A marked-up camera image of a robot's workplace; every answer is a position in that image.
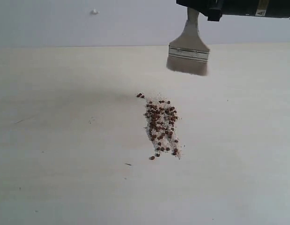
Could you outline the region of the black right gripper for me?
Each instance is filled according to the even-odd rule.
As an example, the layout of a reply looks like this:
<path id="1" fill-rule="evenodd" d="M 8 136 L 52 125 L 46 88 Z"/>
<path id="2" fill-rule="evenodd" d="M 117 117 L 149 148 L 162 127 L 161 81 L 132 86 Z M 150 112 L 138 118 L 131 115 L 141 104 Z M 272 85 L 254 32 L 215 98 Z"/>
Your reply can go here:
<path id="1" fill-rule="evenodd" d="M 176 3 L 202 13 L 208 21 L 220 21 L 223 15 L 252 16 L 257 9 L 256 0 L 176 0 Z"/>

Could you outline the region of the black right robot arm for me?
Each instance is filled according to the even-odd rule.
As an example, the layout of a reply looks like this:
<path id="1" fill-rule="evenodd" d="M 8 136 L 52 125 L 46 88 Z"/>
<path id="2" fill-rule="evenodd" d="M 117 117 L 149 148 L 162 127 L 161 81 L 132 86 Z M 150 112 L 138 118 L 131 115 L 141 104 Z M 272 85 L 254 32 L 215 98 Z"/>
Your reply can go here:
<path id="1" fill-rule="evenodd" d="M 223 15 L 290 18 L 290 0 L 177 0 L 178 5 L 197 10 L 218 22 Z"/>

